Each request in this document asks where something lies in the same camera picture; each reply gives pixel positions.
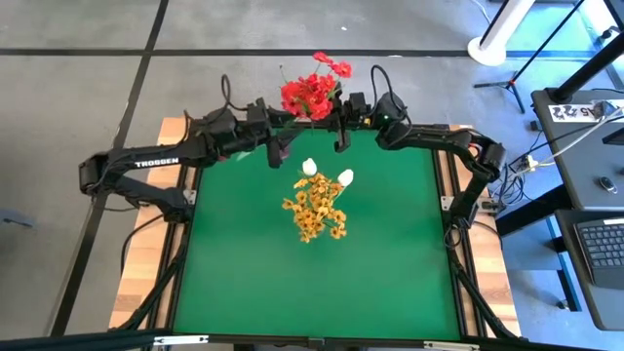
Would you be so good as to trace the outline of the black aluminium beam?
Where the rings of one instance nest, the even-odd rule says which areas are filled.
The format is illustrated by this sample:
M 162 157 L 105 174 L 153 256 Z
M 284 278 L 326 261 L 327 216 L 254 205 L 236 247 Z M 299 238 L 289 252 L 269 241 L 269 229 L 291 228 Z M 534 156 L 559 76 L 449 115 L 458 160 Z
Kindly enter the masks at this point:
M 152 346 L 166 330 L 107 331 L 0 340 L 0 351 L 127 351 Z

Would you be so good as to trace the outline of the silver corner bracket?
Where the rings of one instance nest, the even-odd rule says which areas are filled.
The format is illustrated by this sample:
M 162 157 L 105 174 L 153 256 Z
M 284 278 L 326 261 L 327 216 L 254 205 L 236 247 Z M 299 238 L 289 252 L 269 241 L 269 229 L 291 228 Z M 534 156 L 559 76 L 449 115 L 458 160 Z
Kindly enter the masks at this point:
M 153 338 L 153 346 L 194 345 L 208 343 L 210 337 L 203 334 L 160 335 Z
M 425 340 L 423 348 L 434 351 L 481 351 L 481 347 L 478 344 L 431 340 Z

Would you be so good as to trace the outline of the red artificial flower bunch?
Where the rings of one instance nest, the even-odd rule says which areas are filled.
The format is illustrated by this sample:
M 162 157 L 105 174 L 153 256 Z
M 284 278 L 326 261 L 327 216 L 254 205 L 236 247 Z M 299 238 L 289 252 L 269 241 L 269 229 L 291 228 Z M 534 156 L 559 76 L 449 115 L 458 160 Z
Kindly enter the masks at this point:
M 332 112 L 332 98 L 337 81 L 331 74 L 312 73 L 281 87 L 282 107 L 297 118 L 321 121 Z
M 324 64 L 328 66 L 333 73 L 335 73 L 340 78 L 351 78 L 352 77 L 352 66 L 350 63 L 346 61 L 337 62 L 329 57 L 324 52 L 316 52 L 313 55 L 313 59 L 320 64 Z

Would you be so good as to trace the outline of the white stand round base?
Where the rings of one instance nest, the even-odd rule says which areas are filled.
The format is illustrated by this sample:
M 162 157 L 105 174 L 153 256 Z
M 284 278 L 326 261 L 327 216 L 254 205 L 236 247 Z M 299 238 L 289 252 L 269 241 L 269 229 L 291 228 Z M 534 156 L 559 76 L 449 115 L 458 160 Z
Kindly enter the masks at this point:
M 471 59 L 485 66 L 498 66 L 506 60 L 506 45 L 535 0 L 503 0 L 486 32 L 467 45 Z

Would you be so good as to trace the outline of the grey desk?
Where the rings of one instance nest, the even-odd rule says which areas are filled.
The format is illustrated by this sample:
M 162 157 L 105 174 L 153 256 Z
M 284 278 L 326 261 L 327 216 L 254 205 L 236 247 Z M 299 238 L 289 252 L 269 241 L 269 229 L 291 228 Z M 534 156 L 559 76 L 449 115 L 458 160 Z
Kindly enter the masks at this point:
M 558 153 L 596 123 L 555 123 L 548 105 L 592 104 L 606 100 L 615 109 L 624 106 L 624 94 L 613 91 L 580 91 L 568 103 L 551 101 L 544 90 L 531 93 L 534 111 L 543 127 L 550 149 Z M 624 211 L 624 145 L 605 144 L 603 138 L 624 128 L 624 118 L 607 122 L 581 139 L 554 161 L 560 172 L 571 205 L 579 210 Z M 601 176 L 609 177 L 618 191 L 611 194 L 599 184 Z
M 602 331 L 624 332 L 624 291 L 601 288 L 593 284 L 574 231 L 577 223 L 624 217 L 624 212 L 557 210 L 557 222 L 564 252 L 570 257 L 580 290 L 595 326 Z

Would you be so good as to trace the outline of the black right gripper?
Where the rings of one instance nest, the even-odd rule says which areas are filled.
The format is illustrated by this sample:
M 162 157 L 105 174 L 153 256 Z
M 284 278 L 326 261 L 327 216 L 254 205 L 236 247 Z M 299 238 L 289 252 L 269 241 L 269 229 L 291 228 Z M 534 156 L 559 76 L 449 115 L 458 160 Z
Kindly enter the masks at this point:
M 335 85 L 333 104 L 342 104 L 343 87 L 341 83 Z M 339 106 L 336 111 L 336 120 L 345 123 L 348 128 L 369 128 L 371 126 L 371 105 L 366 102 L 364 93 L 351 93 L 346 105 Z

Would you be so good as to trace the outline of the white paper label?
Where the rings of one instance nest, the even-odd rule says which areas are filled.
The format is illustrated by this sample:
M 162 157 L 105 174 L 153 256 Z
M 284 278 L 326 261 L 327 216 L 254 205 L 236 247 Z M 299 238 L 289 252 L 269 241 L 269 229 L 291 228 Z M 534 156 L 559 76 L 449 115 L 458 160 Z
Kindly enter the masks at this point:
M 555 104 L 548 105 L 548 111 L 555 123 L 596 123 L 592 104 Z

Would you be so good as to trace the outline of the orange small-flower bunch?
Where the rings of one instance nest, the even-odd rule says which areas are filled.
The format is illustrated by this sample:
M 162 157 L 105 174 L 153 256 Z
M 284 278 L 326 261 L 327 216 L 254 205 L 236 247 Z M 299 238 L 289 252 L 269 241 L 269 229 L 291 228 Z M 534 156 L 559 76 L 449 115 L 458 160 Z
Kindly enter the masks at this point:
M 292 212 L 299 240 L 305 244 L 318 239 L 325 231 L 329 231 L 329 235 L 335 240 L 347 236 L 347 215 L 334 206 L 333 197 L 299 191 L 294 200 L 283 200 L 282 209 Z

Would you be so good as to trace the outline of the black angled pole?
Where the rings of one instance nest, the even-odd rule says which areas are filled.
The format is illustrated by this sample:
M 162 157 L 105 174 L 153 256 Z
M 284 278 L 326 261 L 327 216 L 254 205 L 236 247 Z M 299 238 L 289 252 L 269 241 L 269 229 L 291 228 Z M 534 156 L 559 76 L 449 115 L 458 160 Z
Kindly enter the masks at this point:
M 619 33 L 558 88 L 547 88 L 551 101 L 570 102 L 573 95 L 608 65 L 624 54 L 624 32 Z

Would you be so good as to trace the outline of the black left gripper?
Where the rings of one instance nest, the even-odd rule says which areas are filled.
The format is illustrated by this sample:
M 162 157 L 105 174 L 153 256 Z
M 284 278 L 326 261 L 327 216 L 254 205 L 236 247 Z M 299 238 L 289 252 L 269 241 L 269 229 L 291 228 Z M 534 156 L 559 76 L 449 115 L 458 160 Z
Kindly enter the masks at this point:
M 273 109 L 276 118 L 296 118 L 288 111 Z M 274 138 L 267 105 L 262 97 L 247 106 L 246 138 L 250 141 L 268 141 Z M 296 126 L 294 119 L 280 121 L 276 128 L 292 128 Z

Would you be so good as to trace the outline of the dark laptop keyboard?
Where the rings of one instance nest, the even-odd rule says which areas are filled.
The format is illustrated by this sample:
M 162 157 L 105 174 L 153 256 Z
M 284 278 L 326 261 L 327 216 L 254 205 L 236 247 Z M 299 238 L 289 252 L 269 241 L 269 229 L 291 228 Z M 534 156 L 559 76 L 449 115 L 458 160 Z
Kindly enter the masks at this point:
M 624 291 L 624 217 L 577 223 L 574 231 L 593 284 Z

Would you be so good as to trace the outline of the black light tripod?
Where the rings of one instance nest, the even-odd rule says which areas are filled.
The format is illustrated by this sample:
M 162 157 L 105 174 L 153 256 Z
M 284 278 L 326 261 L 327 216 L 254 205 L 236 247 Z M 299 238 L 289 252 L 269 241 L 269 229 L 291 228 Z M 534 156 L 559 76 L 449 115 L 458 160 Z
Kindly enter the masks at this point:
M 505 81 L 497 81 L 497 82 L 476 83 L 472 85 L 472 88 L 473 89 L 484 89 L 484 88 L 502 89 L 510 93 L 514 97 L 515 102 L 518 105 L 520 112 L 522 114 L 525 114 L 527 109 L 520 95 L 520 92 L 517 88 L 517 83 L 518 83 L 519 78 L 527 71 L 528 67 L 543 53 L 545 48 L 550 44 L 550 42 L 561 31 L 561 29 L 566 25 L 566 23 L 571 19 L 571 17 L 576 13 L 576 11 L 581 7 L 581 5 L 584 2 L 585 0 L 573 1 L 573 6 L 569 10 L 569 12 L 557 24 L 557 26 L 552 30 L 552 32 L 543 40 L 543 42 L 532 52 L 532 54 L 528 57 L 524 65 L 519 70 L 514 71 L 512 76 L 509 79 Z

